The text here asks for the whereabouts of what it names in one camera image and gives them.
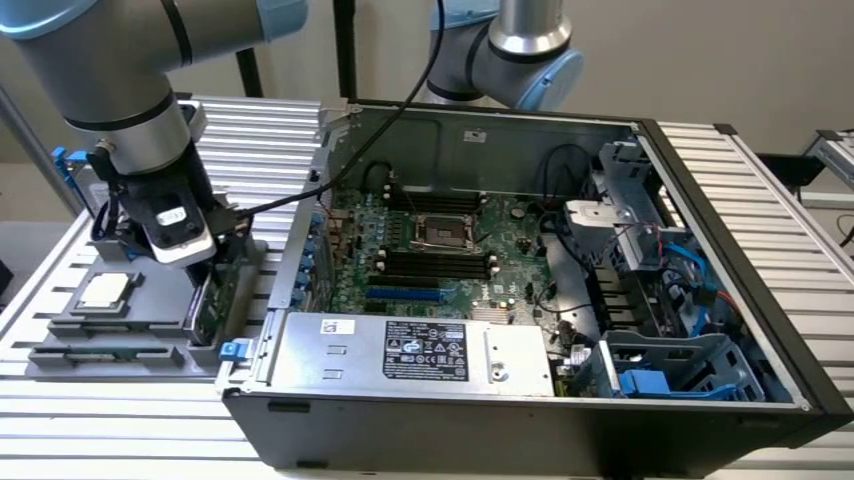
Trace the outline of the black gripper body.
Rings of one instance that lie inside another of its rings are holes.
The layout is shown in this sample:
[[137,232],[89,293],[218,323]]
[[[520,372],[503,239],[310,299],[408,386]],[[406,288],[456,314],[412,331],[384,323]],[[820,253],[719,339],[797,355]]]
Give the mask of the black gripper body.
[[118,240],[148,258],[213,258],[220,242],[208,221],[224,204],[201,167],[121,176],[117,200],[128,215]]

